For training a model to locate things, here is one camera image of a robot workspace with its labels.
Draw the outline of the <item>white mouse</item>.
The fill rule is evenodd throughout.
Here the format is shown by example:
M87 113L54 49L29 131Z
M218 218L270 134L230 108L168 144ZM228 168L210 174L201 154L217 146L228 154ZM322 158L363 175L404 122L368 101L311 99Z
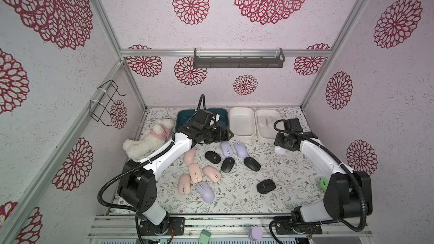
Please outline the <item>white mouse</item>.
M285 155L287 153L287 150L280 146L276 146L274 152L278 155Z
M265 127L267 125L267 117L266 116L259 116L257 117L258 126L259 127Z

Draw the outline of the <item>large purple mouse bottom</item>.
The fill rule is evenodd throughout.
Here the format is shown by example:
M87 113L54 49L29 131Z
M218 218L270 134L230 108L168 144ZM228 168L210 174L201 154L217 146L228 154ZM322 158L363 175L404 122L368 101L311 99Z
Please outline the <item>large purple mouse bottom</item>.
M196 191L200 194L200 196L206 203L211 203L215 200L215 194L213 190L211 189L210 185L205 181L201 181L196 184Z

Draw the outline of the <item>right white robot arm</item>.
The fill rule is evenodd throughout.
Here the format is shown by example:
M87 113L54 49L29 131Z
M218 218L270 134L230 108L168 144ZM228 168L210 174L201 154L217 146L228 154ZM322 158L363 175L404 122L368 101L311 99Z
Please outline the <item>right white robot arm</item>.
M301 152L323 174L319 184L325 192L323 199L295 208L292 218L296 225L339 222L356 232L365 227L373 212L371 178L367 172L345 165L310 132L279 132L274 144L277 148Z

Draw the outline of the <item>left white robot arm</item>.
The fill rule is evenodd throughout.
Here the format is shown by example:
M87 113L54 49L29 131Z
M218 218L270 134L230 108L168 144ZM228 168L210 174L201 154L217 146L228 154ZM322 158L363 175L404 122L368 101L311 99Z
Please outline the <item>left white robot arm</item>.
M157 202L158 178L171 163L196 144L228 141L233 136L228 126L198 129L182 125L171 141L149 157L125 164L118 195L140 219L146 219L156 226L161 225L168 217L168 212Z

